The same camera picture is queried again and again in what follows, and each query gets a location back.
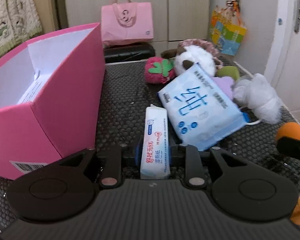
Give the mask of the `pink floral scrunchie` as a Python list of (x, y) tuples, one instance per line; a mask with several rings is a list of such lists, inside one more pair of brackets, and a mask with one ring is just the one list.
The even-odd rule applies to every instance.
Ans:
[(205, 51), (207, 51), (208, 53), (210, 53), (213, 56), (217, 69), (221, 69), (223, 67), (223, 62), (218, 58), (219, 50), (214, 46), (212, 42), (209, 42), (207, 40), (201, 40), (198, 38), (192, 38), (192, 39), (186, 39), (180, 41), (178, 47), (185, 47), (190, 45), (199, 46), (203, 48)]

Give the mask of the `green plush ball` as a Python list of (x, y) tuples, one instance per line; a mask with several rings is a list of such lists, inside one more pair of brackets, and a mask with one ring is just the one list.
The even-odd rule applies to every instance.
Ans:
[(239, 70), (236, 66), (224, 66), (217, 70), (217, 77), (231, 77), (234, 81), (237, 81), (240, 78)]

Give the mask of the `colourful hanging gift bag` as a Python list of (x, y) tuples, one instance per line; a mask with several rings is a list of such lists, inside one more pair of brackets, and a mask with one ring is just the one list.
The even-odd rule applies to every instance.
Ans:
[(238, 0), (227, 0), (223, 8), (215, 7), (210, 18), (209, 33), (220, 53), (230, 56), (237, 54), (247, 33)]

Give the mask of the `white mesh bath sponge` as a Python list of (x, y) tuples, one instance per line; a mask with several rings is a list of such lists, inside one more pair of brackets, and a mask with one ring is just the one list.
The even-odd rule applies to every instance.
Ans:
[(251, 79), (240, 78), (234, 86), (233, 97), (240, 106), (250, 109), (263, 122), (276, 124), (281, 118), (282, 100), (260, 73)]

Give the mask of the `black suitcase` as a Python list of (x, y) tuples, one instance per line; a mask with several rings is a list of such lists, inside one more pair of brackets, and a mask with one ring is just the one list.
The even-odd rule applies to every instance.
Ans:
[(106, 63), (140, 61), (156, 55), (153, 46), (147, 42), (111, 46), (104, 48), (103, 52)]

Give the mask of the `pink strawberry plush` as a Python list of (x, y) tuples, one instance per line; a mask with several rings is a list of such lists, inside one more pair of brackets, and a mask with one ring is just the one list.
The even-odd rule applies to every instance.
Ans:
[(145, 64), (146, 83), (165, 84), (176, 77), (173, 60), (150, 57)]

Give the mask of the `large blue tissue pack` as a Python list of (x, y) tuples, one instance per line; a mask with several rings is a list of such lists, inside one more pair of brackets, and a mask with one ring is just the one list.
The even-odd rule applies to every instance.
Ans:
[(247, 124), (237, 105), (198, 63), (167, 84), (158, 96), (180, 140), (200, 151)]

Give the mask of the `white door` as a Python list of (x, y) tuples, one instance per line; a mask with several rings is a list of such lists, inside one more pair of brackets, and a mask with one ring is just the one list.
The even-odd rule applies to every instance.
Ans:
[(300, 123), (300, 0), (278, 0), (276, 20), (264, 75)]

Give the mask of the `small wet wipes pack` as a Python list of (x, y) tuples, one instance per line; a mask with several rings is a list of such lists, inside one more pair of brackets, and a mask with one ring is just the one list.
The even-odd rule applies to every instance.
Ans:
[(170, 147), (167, 111), (151, 105), (146, 108), (140, 178), (166, 179), (169, 175)]

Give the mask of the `pink paper shopping bag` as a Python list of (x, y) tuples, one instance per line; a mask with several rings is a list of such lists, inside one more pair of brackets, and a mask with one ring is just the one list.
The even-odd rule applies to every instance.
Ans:
[(151, 3), (113, 0), (101, 8), (101, 40), (106, 47), (148, 42), (153, 37)]

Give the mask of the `cream knitted cardigan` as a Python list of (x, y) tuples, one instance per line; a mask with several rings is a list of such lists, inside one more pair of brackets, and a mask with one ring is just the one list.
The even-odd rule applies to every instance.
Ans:
[(0, 58), (42, 33), (34, 0), (0, 0)]

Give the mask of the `purple plush toy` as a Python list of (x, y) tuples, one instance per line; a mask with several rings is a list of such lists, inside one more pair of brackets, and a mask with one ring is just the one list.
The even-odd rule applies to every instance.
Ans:
[(233, 100), (232, 88), (235, 82), (232, 77), (230, 76), (212, 77), (212, 80), (229, 97), (230, 100)]

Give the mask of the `pink cardboard box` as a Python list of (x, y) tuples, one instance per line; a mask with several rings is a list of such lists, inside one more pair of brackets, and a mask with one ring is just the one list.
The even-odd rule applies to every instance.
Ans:
[[(50, 78), (33, 102), (18, 104), (37, 69)], [(35, 37), (0, 58), (1, 177), (94, 148), (104, 72), (99, 23)]]

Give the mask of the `beige wardrobe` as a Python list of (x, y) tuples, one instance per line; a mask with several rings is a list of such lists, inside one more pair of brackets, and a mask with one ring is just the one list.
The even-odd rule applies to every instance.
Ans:
[(209, 0), (55, 0), (60, 28), (102, 24), (109, 43), (147, 41), (157, 54), (207, 37)]

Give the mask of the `white panda plush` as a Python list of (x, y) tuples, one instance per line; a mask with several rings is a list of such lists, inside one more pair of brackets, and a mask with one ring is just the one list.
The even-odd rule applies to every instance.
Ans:
[(190, 45), (176, 49), (165, 50), (161, 53), (163, 59), (173, 59), (176, 76), (198, 63), (210, 76), (215, 76), (217, 71), (213, 55), (200, 46)]

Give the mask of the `orange ball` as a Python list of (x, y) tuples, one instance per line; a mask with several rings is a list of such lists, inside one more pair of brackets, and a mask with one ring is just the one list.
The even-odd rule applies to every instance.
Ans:
[(295, 140), (300, 140), (300, 124), (296, 122), (287, 122), (283, 124), (275, 137), (275, 140), (278, 141), (282, 137), (288, 137)]

